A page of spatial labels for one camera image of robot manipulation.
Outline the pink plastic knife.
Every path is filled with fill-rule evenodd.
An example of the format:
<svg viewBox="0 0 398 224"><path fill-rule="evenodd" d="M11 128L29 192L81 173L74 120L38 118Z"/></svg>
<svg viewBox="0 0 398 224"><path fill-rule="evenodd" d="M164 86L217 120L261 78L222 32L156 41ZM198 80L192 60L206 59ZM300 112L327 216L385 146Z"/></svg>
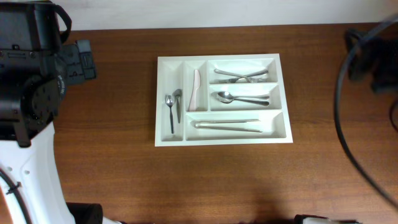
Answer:
<svg viewBox="0 0 398 224"><path fill-rule="evenodd" d="M194 70L193 89L190 97L188 111L195 111L197 109L197 95L198 89L201 87L201 74L199 70Z"/></svg>

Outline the small steel teaspoon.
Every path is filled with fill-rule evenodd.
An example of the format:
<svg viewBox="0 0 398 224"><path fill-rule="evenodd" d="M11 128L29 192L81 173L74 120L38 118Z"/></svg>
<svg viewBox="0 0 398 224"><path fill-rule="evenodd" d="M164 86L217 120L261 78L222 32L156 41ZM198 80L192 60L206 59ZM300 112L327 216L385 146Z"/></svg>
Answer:
<svg viewBox="0 0 398 224"><path fill-rule="evenodd" d="M181 100L182 100L182 89L176 89L173 92L173 97L175 100L176 108L177 108L177 121L181 122Z"/></svg>
<svg viewBox="0 0 398 224"><path fill-rule="evenodd" d="M165 96L165 104L169 107L169 118L170 118L170 131L174 134L174 117L172 113L172 107L174 105L174 98L172 95Z"/></svg>

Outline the steel serving tongs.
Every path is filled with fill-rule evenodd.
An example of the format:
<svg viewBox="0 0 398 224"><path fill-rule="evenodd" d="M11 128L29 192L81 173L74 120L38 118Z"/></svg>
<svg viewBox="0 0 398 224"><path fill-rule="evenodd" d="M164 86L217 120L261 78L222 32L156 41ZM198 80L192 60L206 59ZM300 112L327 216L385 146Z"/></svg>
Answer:
<svg viewBox="0 0 398 224"><path fill-rule="evenodd" d="M250 133L262 133L262 130L256 128L247 128L243 124L258 123L258 119L234 119L234 120L195 120L192 126L196 129L214 129L223 131L239 131Z"/></svg>

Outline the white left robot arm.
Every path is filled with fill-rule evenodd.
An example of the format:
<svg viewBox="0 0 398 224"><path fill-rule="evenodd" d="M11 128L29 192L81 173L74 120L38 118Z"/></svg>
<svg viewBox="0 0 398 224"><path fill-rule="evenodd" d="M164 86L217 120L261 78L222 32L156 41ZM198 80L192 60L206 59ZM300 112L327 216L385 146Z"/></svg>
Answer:
<svg viewBox="0 0 398 224"><path fill-rule="evenodd" d="M98 203L64 199L54 119L67 88L96 78L90 42L51 1L1 3L1 192L14 223L108 223Z"/></svg>

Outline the large steel spoon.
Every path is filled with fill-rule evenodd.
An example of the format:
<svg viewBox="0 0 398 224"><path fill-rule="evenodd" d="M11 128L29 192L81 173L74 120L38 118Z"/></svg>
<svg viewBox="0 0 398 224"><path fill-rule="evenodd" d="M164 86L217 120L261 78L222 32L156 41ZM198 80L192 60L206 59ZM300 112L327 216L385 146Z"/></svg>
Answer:
<svg viewBox="0 0 398 224"><path fill-rule="evenodd" d="M262 106L270 105L269 96L267 96L267 95L233 96L228 91L215 91L211 95L214 96L220 102L226 103L226 104L232 103L233 101L242 101L242 102L252 103L252 104L262 105Z"/></svg>
<svg viewBox="0 0 398 224"><path fill-rule="evenodd" d="M233 96L233 95L222 95L221 93L216 94L216 98L222 103L232 103L233 101L243 101L246 103L254 103L257 105L269 105L268 96Z"/></svg>

